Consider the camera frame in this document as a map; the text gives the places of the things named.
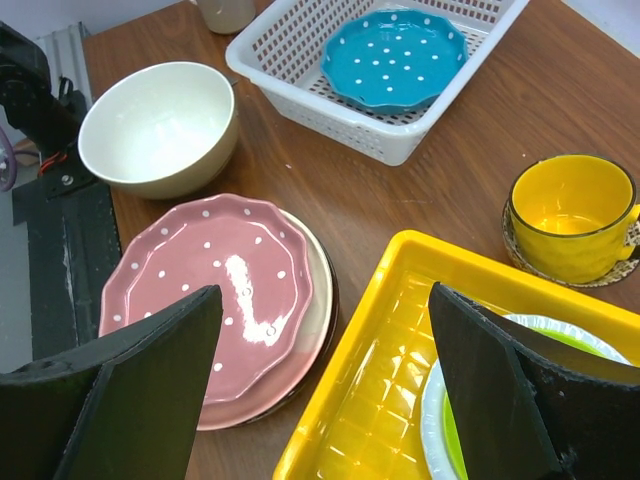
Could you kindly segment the blue polka dot plate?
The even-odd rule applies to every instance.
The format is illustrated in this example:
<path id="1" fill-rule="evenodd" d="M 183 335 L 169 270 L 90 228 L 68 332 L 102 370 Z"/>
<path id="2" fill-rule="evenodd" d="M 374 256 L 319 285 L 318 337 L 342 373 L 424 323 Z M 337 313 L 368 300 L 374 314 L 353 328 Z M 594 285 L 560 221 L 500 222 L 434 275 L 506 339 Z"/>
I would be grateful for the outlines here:
<path id="1" fill-rule="evenodd" d="M 465 35 L 448 19 L 377 10 L 328 39 L 321 71 L 344 101 L 395 115 L 432 105 L 468 59 Z"/>

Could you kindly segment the pink polka dot plate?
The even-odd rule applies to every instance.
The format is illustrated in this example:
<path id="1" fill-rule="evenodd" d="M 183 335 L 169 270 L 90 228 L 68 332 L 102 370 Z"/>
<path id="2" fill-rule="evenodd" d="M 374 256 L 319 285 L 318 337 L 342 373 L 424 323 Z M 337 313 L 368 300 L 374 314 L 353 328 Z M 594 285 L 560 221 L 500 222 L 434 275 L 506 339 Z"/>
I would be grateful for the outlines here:
<path id="1" fill-rule="evenodd" d="M 106 282 L 99 333 L 206 285 L 220 287 L 223 307 L 205 401 L 226 403 L 292 351 L 314 293 L 306 238 L 272 203 L 219 194 L 170 209 L 130 242 Z"/>

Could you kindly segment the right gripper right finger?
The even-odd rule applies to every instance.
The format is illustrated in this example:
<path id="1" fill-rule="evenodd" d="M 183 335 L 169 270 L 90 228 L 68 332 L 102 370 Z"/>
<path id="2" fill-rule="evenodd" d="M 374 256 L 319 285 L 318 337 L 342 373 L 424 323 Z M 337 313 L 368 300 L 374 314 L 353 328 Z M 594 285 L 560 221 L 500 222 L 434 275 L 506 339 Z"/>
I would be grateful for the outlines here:
<path id="1" fill-rule="evenodd" d="M 435 283 L 428 310 L 471 479 L 636 479 L 639 369 Z"/>

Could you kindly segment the cream pink floral plate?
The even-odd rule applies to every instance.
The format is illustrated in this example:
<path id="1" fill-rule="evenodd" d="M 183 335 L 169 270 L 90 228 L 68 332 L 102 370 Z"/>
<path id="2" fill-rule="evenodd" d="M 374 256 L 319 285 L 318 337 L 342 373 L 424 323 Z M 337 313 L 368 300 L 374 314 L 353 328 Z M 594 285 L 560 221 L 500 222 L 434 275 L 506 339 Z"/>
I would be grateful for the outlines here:
<path id="1" fill-rule="evenodd" d="M 308 242 L 308 261 L 314 286 L 311 304 L 289 355 L 239 399 L 204 406 L 197 425 L 199 431 L 237 427 L 275 405 L 303 378 L 322 347 L 332 304 L 329 265 L 316 235 L 296 216 L 287 211 L 282 214 L 304 234 Z"/>

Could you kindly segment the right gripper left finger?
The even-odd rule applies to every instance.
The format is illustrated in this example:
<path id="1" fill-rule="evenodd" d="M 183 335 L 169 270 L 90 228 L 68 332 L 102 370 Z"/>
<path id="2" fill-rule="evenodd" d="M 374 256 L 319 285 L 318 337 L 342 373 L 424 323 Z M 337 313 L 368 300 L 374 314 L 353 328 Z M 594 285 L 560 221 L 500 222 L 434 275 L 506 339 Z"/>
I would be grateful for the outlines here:
<path id="1" fill-rule="evenodd" d="M 1 376 L 4 479 L 182 479 L 222 322 L 205 286 Z"/>

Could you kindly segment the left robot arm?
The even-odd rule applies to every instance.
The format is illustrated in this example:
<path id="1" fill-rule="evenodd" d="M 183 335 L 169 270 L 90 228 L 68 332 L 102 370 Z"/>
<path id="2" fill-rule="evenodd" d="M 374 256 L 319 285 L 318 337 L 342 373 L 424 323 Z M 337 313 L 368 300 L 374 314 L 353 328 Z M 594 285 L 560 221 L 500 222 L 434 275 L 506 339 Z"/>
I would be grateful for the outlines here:
<path id="1" fill-rule="evenodd" d="M 26 137 L 16 145 L 1 134 L 1 190 L 11 190 L 18 167 L 35 165 L 47 199 L 96 182 L 80 160 L 80 125 L 91 105 L 80 74 L 53 68 L 43 48 L 6 23 L 1 24 L 1 110 L 9 126 Z"/>

